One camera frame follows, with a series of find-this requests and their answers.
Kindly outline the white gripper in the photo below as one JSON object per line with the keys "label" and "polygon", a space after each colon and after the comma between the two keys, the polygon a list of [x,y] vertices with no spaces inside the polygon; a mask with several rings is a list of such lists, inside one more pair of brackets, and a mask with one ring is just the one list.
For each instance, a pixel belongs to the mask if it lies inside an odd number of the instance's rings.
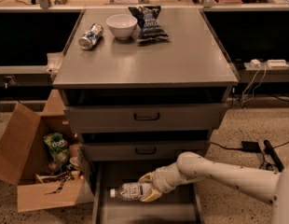
{"label": "white gripper", "polygon": [[186,176],[183,175],[175,163],[162,166],[154,172],[149,172],[139,178],[140,183],[149,182],[155,188],[149,188],[144,192],[140,201],[150,203],[159,199],[162,193],[169,193],[178,186],[184,185]]}

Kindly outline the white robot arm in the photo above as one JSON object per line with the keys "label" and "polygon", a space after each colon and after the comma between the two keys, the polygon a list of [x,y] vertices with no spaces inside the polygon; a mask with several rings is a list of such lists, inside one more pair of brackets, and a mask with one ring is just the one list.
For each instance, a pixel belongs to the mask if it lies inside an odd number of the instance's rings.
{"label": "white robot arm", "polygon": [[272,206],[270,224],[289,224],[289,165],[280,173],[209,161],[197,153],[183,152],[176,162],[143,175],[152,192],[141,201],[148,203],[178,186],[211,178]]}

